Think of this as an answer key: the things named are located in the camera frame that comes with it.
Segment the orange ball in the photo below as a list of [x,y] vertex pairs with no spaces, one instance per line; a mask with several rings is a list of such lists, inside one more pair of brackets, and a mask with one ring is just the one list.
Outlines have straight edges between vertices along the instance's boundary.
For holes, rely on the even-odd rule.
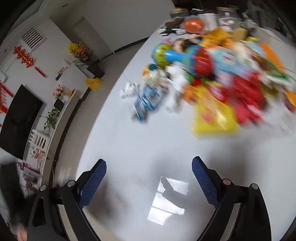
[[200,34],[204,28],[204,23],[200,19],[189,19],[184,23],[184,28],[192,34]]

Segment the tiled floor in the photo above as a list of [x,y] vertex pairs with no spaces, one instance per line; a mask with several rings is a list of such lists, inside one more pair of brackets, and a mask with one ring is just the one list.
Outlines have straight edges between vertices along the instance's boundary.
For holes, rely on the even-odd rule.
[[[55,184],[58,183],[61,186],[68,180],[75,179],[76,169],[92,126],[120,74],[141,46],[142,44],[132,46],[102,61],[102,69],[106,73],[102,78],[103,83],[97,90],[89,93],[72,121],[59,155],[54,175]],[[60,206],[60,212],[69,239],[76,241],[63,206]],[[91,213],[85,209],[84,213],[102,241],[118,241]]]

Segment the green plant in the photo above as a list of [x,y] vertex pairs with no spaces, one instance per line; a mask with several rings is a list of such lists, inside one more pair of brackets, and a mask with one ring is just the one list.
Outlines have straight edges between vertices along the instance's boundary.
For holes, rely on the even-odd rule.
[[54,108],[51,112],[48,112],[47,121],[44,123],[44,130],[50,131],[55,129],[55,124],[57,123],[57,118],[59,117],[59,110]]

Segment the pile of toys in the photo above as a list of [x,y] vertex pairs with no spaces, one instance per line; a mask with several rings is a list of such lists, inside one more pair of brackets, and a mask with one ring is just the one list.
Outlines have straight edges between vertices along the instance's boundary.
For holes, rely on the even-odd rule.
[[158,44],[152,52],[155,63],[143,71],[143,88],[128,83],[122,90],[122,96],[137,96],[133,119],[146,120],[165,95],[169,112],[178,112],[182,99],[195,106],[192,131],[198,135],[264,124],[266,110],[275,100],[294,112],[295,80],[285,73],[272,49],[252,36],[256,24],[231,15],[219,26],[219,15],[205,14],[210,18],[181,16],[161,28],[162,36],[195,35]]

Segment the black tv screen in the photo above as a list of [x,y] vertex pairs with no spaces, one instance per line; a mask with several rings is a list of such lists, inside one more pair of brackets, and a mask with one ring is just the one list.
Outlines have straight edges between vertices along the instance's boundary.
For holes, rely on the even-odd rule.
[[23,159],[28,137],[43,102],[21,85],[5,116],[0,147],[16,158]]

